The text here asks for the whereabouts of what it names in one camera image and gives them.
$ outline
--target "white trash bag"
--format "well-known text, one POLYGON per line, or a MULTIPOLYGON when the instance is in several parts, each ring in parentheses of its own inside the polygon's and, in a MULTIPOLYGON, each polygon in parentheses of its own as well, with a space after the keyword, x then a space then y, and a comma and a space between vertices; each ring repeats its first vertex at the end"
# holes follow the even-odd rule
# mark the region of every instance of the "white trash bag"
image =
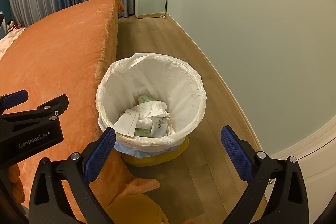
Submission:
POLYGON ((206 93, 200 75, 186 62, 167 55, 136 53, 114 62, 102 79, 96 96, 102 131, 120 114, 147 95, 167 104, 175 133, 162 138, 128 137, 117 133, 115 149, 138 158, 174 150, 201 122, 206 93))

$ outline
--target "orange blanket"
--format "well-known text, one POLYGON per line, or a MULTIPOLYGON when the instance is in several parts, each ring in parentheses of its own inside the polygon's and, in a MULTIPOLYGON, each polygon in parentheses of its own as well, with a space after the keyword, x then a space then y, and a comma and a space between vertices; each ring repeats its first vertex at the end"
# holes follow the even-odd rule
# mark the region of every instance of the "orange blanket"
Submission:
MULTIPOLYGON (((38 162, 63 160, 101 135, 95 106, 97 87, 116 60, 120 0, 91 0, 56 12, 28 27, 0 60, 0 94, 26 89, 28 102, 11 112, 36 109, 61 94, 69 107, 60 116, 64 141, 19 164, 26 201, 38 162)), ((113 150, 90 188, 103 208, 115 198, 143 193, 159 186, 156 180, 134 178, 113 150)), ((77 218, 81 212, 64 184, 77 218)))

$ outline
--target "yellow trash can base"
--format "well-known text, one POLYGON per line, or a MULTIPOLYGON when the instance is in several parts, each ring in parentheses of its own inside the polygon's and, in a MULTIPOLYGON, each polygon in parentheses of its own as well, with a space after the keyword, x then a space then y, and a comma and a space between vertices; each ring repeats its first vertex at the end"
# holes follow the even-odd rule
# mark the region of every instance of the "yellow trash can base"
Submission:
POLYGON ((184 150, 187 149, 188 145, 189 145, 189 138, 188 136, 186 136, 183 143, 173 151, 165 152, 156 156, 143 157, 142 159, 121 153, 121 158, 128 164, 131 164, 135 167, 152 166, 177 158, 179 155, 181 155, 181 153, 184 150))

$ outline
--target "floor plank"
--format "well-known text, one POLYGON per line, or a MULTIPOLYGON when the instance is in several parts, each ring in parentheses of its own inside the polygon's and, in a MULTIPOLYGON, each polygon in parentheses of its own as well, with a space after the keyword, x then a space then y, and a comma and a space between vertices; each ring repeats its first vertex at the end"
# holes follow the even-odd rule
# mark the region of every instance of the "floor plank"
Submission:
MULTIPOLYGON (((221 143, 221 129, 230 125, 237 135, 250 142, 235 106, 213 70, 192 47, 189 39, 167 19, 119 19, 117 58, 135 52, 157 52, 189 63, 202 77, 207 93, 205 116, 189 135, 189 146, 176 159, 149 167, 127 165, 140 178, 155 178, 159 189, 146 193, 169 219, 182 224, 195 219, 197 224, 220 224, 237 204, 246 189, 221 143)), ((263 198, 253 220, 261 217, 263 198)))

